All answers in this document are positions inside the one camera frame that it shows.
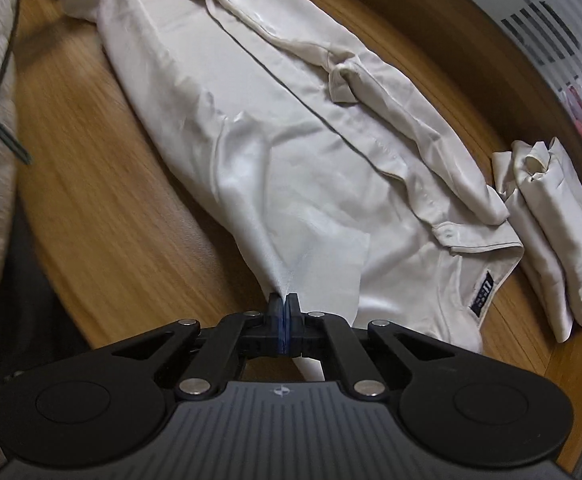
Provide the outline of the white dress shirt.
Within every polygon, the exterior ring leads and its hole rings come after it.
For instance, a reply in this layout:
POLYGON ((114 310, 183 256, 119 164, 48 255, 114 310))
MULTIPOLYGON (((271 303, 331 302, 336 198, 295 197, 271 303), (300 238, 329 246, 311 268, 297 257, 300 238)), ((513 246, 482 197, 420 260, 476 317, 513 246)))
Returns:
POLYGON ((504 202, 400 70, 309 0, 63 0, 264 292, 479 352, 522 257, 504 202))

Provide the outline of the folded cream shirt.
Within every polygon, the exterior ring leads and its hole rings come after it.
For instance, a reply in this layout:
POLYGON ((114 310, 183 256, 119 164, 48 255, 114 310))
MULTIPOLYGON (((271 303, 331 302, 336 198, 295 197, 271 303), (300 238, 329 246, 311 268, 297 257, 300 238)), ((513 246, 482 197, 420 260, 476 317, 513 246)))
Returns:
POLYGON ((582 326, 582 182, 558 139, 495 152, 492 175, 524 246, 522 268, 562 344, 582 326))

